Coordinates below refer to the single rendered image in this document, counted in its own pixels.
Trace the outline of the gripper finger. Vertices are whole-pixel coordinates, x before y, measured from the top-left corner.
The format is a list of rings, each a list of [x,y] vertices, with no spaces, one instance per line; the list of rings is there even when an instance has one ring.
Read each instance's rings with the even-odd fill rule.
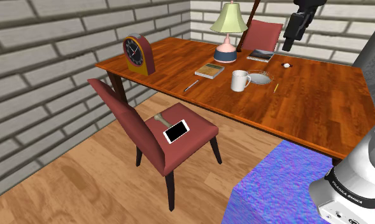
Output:
[[[295,41],[295,38],[285,38],[282,50],[286,51],[286,52],[289,52],[292,48],[292,45],[293,45],[294,41]]]

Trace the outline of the blue cover book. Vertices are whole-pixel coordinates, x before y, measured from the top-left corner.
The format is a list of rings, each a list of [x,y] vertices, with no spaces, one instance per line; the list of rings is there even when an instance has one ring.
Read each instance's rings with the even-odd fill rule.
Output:
[[[251,54],[249,54],[249,56],[247,56],[247,59],[256,60],[260,62],[269,62],[273,55],[274,52],[255,49],[251,52]]]

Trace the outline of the white shallow bowl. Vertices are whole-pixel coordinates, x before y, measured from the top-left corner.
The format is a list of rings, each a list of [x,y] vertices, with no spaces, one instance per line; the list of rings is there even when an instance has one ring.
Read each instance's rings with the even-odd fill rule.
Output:
[[[273,80],[273,77],[268,72],[261,70],[249,70],[248,76],[251,78],[250,82],[257,85],[266,85]]]

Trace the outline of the dark brown pole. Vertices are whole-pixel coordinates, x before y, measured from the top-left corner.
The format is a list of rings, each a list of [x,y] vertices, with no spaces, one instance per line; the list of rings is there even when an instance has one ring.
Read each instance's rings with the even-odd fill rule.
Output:
[[[256,12],[256,10],[258,8],[258,5],[260,4],[260,1],[261,0],[255,0],[255,2],[254,2],[253,8],[252,8],[251,13],[250,13],[250,16],[249,16],[248,21],[246,23],[247,28],[250,28],[251,21],[253,20],[253,16],[255,15],[255,12]],[[243,46],[243,43],[244,43],[244,39],[245,39],[245,37],[247,35],[247,32],[248,32],[248,30],[245,30],[243,32],[243,34],[241,36],[241,39],[239,41],[239,44],[238,44],[238,46],[236,48],[236,52],[241,52],[241,49],[242,49],[242,46]]]

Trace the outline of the white mug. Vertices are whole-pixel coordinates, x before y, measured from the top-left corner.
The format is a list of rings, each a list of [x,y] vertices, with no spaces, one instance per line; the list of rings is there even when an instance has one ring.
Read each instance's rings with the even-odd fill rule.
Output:
[[[235,70],[232,72],[230,88],[235,92],[242,92],[251,82],[251,77],[247,71]]]

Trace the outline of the brown wooden desk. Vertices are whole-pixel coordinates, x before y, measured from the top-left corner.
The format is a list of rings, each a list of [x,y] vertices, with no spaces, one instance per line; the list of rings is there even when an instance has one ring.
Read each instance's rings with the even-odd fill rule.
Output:
[[[243,50],[216,78],[207,79],[195,72],[213,62],[213,44],[167,38],[154,43],[152,50],[155,72],[149,76],[130,71],[124,55],[98,67],[108,72],[121,97],[125,96],[123,80],[131,80],[323,153],[335,162],[363,138],[353,130],[355,125],[375,118],[374,106],[362,108],[359,98],[370,93],[357,67],[285,55],[258,62],[247,59],[248,50]],[[293,67],[284,68],[282,63]],[[242,92],[235,92],[230,88],[235,70],[266,71],[273,80],[266,85],[250,82]],[[184,92],[195,80],[200,81]]]

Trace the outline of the green shade table lamp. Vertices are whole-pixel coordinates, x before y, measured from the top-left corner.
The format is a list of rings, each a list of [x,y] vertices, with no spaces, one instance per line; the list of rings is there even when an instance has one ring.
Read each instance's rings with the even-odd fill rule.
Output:
[[[242,33],[248,29],[241,16],[239,3],[231,1],[225,3],[216,22],[210,27],[212,31],[225,33],[226,37],[221,45],[216,47],[214,59],[221,63],[236,61],[236,47],[230,43],[230,33]]]

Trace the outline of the green cover book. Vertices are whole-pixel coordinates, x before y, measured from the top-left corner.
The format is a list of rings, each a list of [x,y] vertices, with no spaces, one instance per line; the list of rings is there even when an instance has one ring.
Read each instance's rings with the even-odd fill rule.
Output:
[[[209,79],[214,79],[217,77],[223,70],[225,69],[224,66],[219,66],[216,64],[207,63],[204,66],[200,67],[196,72],[195,75],[202,76]]]

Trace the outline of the silver pen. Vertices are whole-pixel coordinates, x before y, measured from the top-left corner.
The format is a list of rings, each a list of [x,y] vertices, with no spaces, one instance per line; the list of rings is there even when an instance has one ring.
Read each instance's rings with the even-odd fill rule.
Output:
[[[189,85],[187,88],[184,89],[184,92],[192,88],[196,83],[198,83],[200,80],[195,80],[191,85]]]

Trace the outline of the white smartphone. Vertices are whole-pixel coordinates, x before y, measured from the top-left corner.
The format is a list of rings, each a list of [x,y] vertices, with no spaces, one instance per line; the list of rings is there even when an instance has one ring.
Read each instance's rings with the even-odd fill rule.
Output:
[[[175,142],[181,136],[186,134],[190,130],[185,120],[181,120],[178,123],[172,125],[167,130],[163,131],[163,135],[169,144]]]

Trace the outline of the blue purple robot stand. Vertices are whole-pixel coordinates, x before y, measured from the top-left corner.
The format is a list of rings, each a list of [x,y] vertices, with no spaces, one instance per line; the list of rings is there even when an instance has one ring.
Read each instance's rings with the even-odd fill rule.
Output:
[[[309,185],[332,159],[282,141],[233,189],[221,224],[329,224],[309,196]]]

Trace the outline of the beige bone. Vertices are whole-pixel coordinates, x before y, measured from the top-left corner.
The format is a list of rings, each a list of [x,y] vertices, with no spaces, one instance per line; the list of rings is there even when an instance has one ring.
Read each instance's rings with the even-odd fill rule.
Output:
[[[156,121],[159,121],[159,122],[161,122],[162,124],[164,124],[167,128],[172,127],[172,125],[162,117],[161,113],[158,113],[158,114],[154,115],[153,118],[154,118]]]

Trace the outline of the red chair with black legs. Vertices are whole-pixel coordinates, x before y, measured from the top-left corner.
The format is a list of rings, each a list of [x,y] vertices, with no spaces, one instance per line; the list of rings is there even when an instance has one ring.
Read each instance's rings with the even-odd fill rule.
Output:
[[[115,91],[101,80],[91,78],[88,82],[136,145],[136,165],[140,165],[142,156],[145,156],[165,177],[170,211],[174,209],[175,168],[206,143],[211,144],[217,162],[222,163],[216,141],[218,127],[183,104],[177,103],[161,112],[171,125],[185,120],[190,128],[186,134],[169,144],[163,135],[163,131],[168,129],[164,124],[153,117],[143,121],[133,107],[117,99]]]

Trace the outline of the red yellow mantel clock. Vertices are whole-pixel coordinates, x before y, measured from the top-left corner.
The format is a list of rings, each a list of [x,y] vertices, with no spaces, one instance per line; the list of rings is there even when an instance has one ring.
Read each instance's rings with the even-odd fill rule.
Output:
[[[148,40],[132,33],[123,41],[124,54],[130,71],[149,76],[155,72],[153,52]]]

